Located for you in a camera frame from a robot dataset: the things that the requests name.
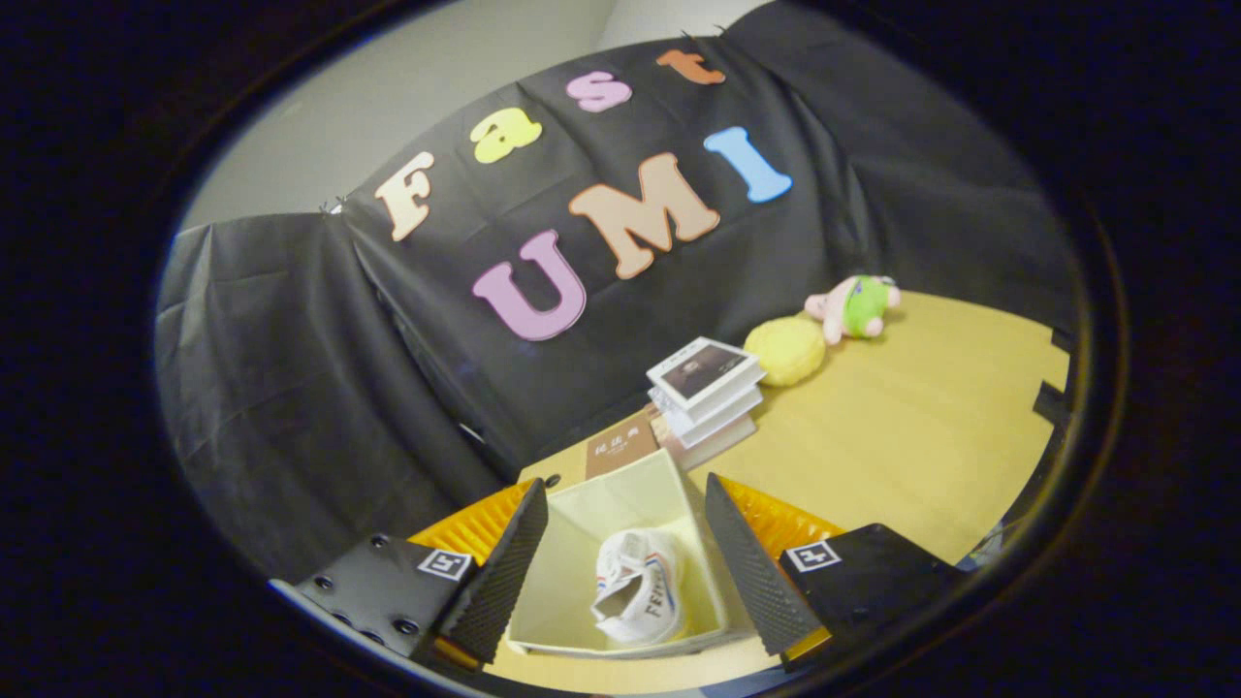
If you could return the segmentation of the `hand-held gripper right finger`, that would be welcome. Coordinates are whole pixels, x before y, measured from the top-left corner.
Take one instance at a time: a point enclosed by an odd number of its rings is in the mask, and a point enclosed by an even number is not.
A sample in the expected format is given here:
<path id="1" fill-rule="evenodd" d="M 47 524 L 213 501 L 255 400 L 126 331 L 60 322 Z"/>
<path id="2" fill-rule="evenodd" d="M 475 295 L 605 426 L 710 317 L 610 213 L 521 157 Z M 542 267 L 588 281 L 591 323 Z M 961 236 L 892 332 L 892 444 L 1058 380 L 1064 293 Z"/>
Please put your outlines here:
<path id="1" fill-rule="evenodd" d="M 717 473 L 705 507 L 750 622 L 788 671 L 871 645 L 968 578 L 892 527 L 843 530 Z"/>

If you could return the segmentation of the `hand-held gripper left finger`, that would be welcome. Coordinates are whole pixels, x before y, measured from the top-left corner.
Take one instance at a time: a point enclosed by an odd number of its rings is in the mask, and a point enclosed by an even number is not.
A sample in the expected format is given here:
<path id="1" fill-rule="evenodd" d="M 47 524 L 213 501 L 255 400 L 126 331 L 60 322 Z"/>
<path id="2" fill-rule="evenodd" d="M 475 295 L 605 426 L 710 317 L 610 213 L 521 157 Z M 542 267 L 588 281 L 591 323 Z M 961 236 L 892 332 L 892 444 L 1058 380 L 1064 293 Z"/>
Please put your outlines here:
<path id="1" fill-rule="evenodd" d="M 379 652 L 479 672 L 547 523 L 544 481 L 522 481 L 412 537 L 371 533 L 285 596 Z"/>

